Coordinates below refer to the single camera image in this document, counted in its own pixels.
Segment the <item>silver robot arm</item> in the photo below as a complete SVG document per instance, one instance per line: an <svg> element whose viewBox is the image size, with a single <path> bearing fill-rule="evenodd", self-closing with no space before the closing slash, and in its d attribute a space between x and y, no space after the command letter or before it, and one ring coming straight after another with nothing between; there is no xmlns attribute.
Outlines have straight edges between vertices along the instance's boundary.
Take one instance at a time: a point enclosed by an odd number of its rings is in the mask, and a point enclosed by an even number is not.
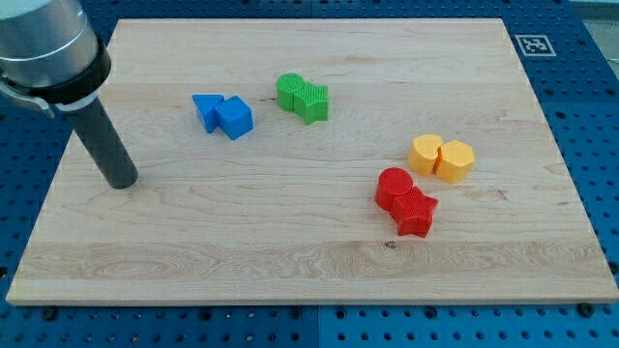
<svg viewBox="0 0 619 348"><path fill-rule="evenodd" d="M1 95L52 118L90 105L111 70L77 0L1 0Z"/></svg>

